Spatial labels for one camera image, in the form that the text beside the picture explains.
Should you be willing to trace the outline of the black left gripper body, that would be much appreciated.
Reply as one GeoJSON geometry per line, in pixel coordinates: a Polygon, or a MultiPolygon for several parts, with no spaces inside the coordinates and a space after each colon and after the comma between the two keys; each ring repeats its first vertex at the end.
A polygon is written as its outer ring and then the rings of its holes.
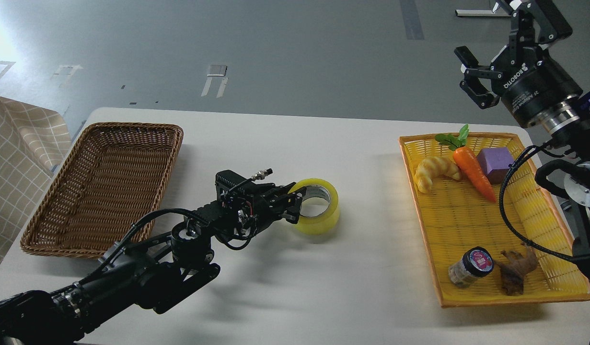
{"type": "Polygon", "coordinates": [[[250,240],[282,220],[276,215],[276,202],[264,200],[264,189],[233,189],[232,209],[235,212],[232,238],[236,240],[250,240]]]}

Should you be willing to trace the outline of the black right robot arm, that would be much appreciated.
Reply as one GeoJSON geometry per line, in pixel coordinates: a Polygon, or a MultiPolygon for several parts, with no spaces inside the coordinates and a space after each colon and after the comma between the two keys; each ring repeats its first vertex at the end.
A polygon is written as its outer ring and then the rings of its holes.
{"type": "Polygon", "coordinates": [[[572,254],[552,251],[525,238],[509,221],[508,229],[525,244],[578,267],[590,282],[590,92],[582,88],[549,55],[550,46],[570,37],[572,27],[551,0],[497,0],[511,19],[507,45],[489,65],[481,65],[466,46],[455,54],[462,64],[461,89],[481,109],[502,102],[521,127],[541,125],[551,139],[530,146],[508,170],[500,198],[512,175],[534,155],[567,147],[577,162],[554,159],[534,176],[550,194],[566,199],[574,210],[577,235],[572,254]]]}

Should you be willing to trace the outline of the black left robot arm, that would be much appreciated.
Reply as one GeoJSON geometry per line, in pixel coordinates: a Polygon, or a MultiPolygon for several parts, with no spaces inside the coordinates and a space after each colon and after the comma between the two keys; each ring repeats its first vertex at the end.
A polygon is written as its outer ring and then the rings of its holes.
{"type": "Polygon", "coordinates": [[[196,210],[160,209],[140,218],[82,280],[0,301],[0,345],[74,345],[133,304],[163,314],[215,279],[212,239],[246,247],[275,221],[297,224],[308,188],[216,174],[216,199],[196,210]]]}

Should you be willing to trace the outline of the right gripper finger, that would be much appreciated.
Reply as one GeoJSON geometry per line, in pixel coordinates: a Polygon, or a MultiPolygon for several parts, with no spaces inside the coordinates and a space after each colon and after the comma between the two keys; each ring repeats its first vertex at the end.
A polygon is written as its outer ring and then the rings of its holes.
{"type": "Polygon", "coordinates": [[[524,60],[525,51],[545,51],[573,35],[573,28],[552,0],[497,0],[496,7],[511,16],[509,60],[524,60]]]}
{"type": "Polygon", "coordinates": [[[488,90],[481,79],[500,80],[501,72],[494,70],[493,66],[480,65],[467,46],[458,46],[454,49],[454,53],[463,67],[460,88],[479,108],[487,109],[496,106],[500,101],[500,96],[488,90]]]}

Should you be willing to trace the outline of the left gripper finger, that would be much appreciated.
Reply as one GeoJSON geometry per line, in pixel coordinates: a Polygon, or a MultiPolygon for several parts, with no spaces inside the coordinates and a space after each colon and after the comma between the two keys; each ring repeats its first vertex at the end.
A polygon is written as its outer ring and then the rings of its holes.
{"type": "Polygon", "coordinates": [[[299,199],[295,192],[290,190],[295,183],[288,185],[277,185],[275,183],[264,184],[264,200],[267,202],[295,202],[299,199]]]}
{"type": "Polygon", "coordinates": [[[307,188],[299,188],[295,192],[279,195],[276,198],[276,215],[291,224],[297,224],[301,218],[303,199],[307,188]]]}

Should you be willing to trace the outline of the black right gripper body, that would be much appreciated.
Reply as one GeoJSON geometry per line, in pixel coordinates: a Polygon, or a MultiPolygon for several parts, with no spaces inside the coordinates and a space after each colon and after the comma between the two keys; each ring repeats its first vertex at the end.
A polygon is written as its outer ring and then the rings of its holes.
{"type": "Polygon", "coordinates": [[[491,90],[521,127],[532,127],[542,112],[571,102],[583,94],[582,88],[552,59],[547,50],[525,48],[523,61],[511,64],[507,46],[491,61],[501,78],[491,81],[491,90]]]}

